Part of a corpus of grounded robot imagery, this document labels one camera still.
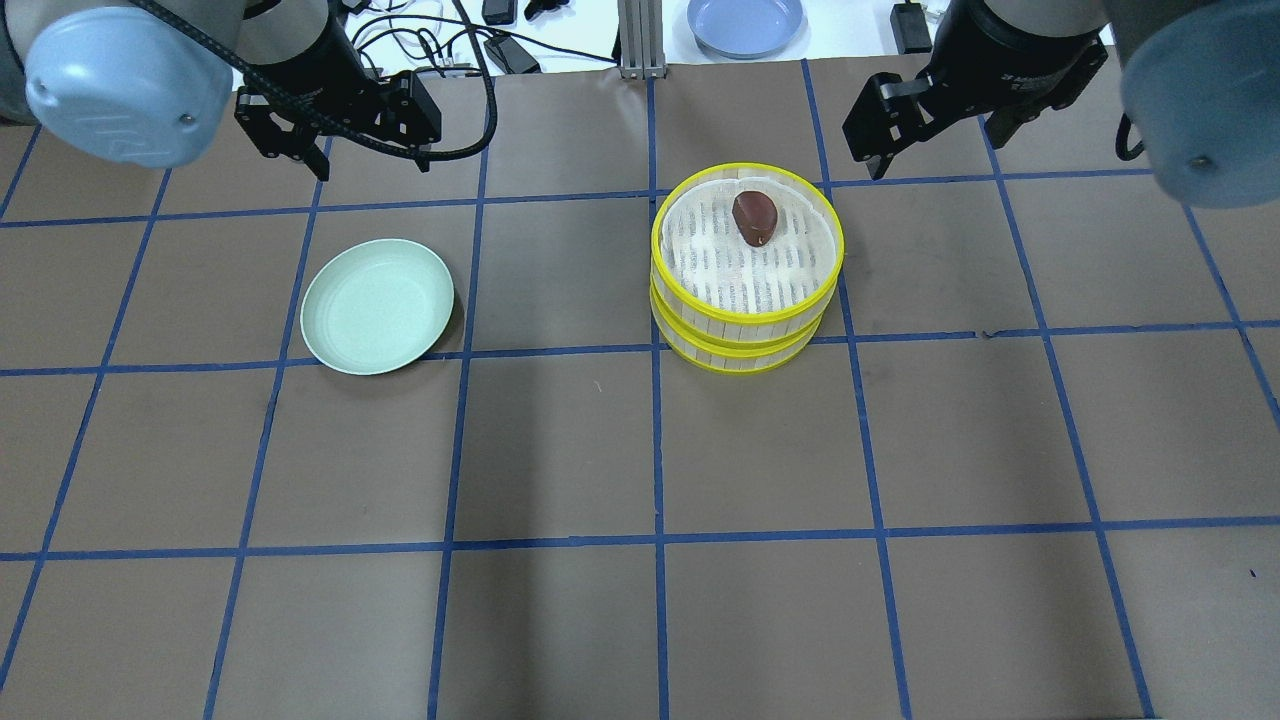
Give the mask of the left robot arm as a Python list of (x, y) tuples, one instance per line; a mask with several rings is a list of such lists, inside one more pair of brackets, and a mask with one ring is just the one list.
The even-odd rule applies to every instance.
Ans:
[[(387, 79), (361, 61), (343, 1), (168, 1), (279, 88), (370, 138), (426, 150), (442, 113), (424, 82)], [(109, 161), (174, 168), (211, 146), (227, 104), (265, 158), (303, 163), (320, 181), (323, 129), (269, 99), (189, 36), (128, 1), (5, 1), (3, 122), (44, 124)]]

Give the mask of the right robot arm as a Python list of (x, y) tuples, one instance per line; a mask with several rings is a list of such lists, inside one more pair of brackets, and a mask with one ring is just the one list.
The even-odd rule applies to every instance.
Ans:
[(873, 74), (842, 132), (876, 181), (964, 119), (1002, 149), (1116, 55), (1117, 158), (1188, 206), (1253, 208), (1279, 196), (1277, 33), (1275, 1), (952, 1), (925, 67)]

